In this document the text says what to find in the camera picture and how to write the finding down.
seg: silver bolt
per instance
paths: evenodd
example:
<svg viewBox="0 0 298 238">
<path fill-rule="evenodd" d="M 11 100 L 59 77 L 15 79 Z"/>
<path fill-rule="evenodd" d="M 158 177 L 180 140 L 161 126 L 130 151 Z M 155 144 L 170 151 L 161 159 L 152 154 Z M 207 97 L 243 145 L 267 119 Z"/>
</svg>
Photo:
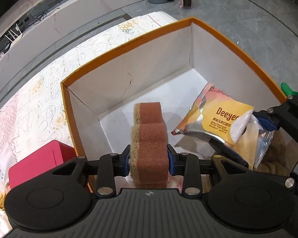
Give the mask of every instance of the silver bolt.
<svg viewBox="0 0 298 238">
<path fill-rule="evenodd" d="M 112 188 L 110 187 L 101 187 L 97 190 L 100 195 L 109 195 L 113 192 Z"/>
<path fill-rule="evenodd" d="M 291 187 L 293 187 L 295 184 L 295 180 L 293 178 L 288 178 L 286 181 L 285 181 L 285 187 L 290 189 Z"/>
<path fill-rule="evenodd" d="M 184 192 L 190 196 L 198 195 L 200 190 L 196 187 L 189 187 L 184 190 Z"/>
</svg>

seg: pink box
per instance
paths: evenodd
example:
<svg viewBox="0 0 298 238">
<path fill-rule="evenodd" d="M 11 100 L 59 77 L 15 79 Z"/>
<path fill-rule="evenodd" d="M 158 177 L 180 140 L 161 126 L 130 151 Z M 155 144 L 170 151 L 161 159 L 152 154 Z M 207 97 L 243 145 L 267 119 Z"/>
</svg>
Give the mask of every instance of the pink box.
<svg viewBox="0 0 298 238">
<path fill-rule="evenodd" d="M 76 157 L 73 147 L 52 140 L 9 169 L 11 189 Z"/>
</svg>

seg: floor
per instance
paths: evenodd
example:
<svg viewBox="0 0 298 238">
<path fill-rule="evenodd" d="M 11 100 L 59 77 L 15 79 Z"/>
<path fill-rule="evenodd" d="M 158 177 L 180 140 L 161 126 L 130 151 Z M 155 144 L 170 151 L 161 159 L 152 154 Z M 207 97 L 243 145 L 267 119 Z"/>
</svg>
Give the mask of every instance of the floor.
<svg viewBox="0 0 298 238">
<path fill-rule="evenodd" d="M 298 5 L 291 0 L 193 0 L 180 9 L 178 0 L 131 4 L 96 19 L 59 40 L 24 67 L 0 92 L 0 108 L 53 60 L 91 36 L 130 17 L 164 11 L 177 20 L 194 16 L 220 31 L 252 57 L 280 85 L 298 91 Z"/>
</svg>

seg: sponge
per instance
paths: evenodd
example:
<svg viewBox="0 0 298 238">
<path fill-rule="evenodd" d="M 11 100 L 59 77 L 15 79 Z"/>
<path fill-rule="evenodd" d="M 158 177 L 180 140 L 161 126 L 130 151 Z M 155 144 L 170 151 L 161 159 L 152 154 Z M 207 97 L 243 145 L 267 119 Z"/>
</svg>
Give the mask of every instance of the sponge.
<svg viewBox="0 0 298 238">
<path fill-rule="evenodd" d="M 136 104 L 134 120 L 129 165 L 135 186 L 166 188 L 169 159 L 160 103 Z"/>
</svg>

